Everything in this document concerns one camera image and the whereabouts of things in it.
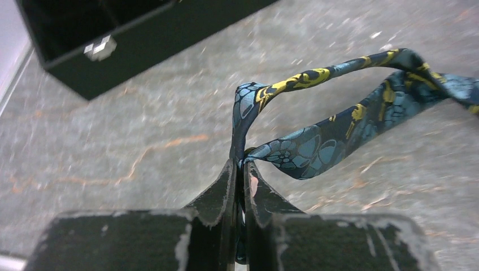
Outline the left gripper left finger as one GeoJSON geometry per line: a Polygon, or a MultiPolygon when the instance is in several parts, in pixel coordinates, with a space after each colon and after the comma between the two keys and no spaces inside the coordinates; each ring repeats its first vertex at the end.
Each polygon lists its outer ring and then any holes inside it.
{"type": "Polygon", "coordinates": [[[187,270],[234,270],[236,255],[236,165],[226,161],[218,178],[186,208],[192,221],[187,270]]]}

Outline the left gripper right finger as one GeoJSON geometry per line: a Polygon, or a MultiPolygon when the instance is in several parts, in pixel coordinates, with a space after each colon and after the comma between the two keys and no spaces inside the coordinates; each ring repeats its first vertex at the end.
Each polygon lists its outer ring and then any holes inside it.
{"type": "Polygon", "coordinates": [[[243,166],[243,181],[248,270],[277,270],[273,215],[303,211],[288,202],[268,184],[253,161],[243,166]]]}

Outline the blue yellow patterned tie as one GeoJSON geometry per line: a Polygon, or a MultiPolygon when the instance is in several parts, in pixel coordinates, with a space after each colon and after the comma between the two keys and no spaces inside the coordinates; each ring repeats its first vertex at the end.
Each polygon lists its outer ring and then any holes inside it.
{"type": "Polygon", "coordinates": [[[230,158],[239,168],[254,160],[267,161],[292,178],[307,180],[379,134],[448,98],[478,114],[478,79],[433,72],[417,52],[407,48],[310,69],[272,85],[247,82],[235,92],[230,158]],[[246,148],[249,127],[279,94],[372,67],[393,68],[394,72],[359,103],[292,134],[246,148]]]}

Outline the black tie display box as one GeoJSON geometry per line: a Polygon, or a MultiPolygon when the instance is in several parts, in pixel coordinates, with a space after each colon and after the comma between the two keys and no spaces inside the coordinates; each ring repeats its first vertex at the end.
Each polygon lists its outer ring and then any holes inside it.
{"type": "Polygon", "coordinates": [[[17,1],[43,69],[87,100],[270,0],[17,1]]]}

